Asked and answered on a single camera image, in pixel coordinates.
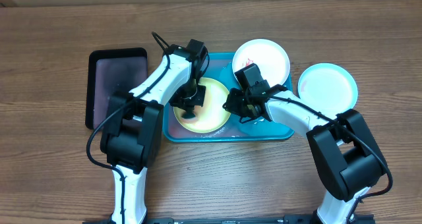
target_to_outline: tray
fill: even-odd
[[[210,53],[210,66],[204,77],[220,81],[228,90],[239,88],[231,69],[231,60],[235,53]],[[284,83],[291,90],[291,77]],[[268,122],[263,118],[245,124],[239,123],[239,116],[230,115],[221,128],[209,133],[195,133],[185,129],[177,121],[173,107],[164,107],[164,135],[173,142],[235,142],[256,140],[285,140],[294,133],[287,126]]]

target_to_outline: wooden table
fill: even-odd
[[[394,176],[359,205],[379,223],[422,221],[422,0],[329,0],[0,9],[0,223],[80,223],[113,211],[111,172],[91,164],[84,126],[88,56],[144,47],[150,35],[211,52],[267,38],[291,60],[293,85],[332,62],[356,79],[356,109]],[[95,158],[105,161],[98,139]],[[386,185],[381,178],[374,190]],[[304,138],[175,144],[148,171],[150,217],[273,217],[311,213],[321,184]]]

